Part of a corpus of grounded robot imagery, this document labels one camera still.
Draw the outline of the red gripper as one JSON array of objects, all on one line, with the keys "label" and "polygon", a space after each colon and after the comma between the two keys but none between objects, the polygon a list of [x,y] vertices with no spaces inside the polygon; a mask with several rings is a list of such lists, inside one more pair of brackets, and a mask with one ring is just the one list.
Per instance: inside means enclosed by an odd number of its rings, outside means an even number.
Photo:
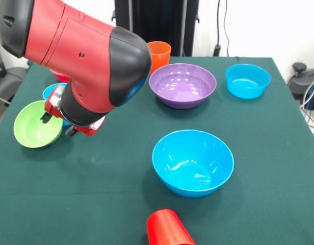
[{"label": "red gripper", "polygon": [[49,95],[40,118],[43,124],[52,117],[68,121],[66,137],[80,132],[92,136],[102,127],[107,114],[106,85],[57,86]]}]

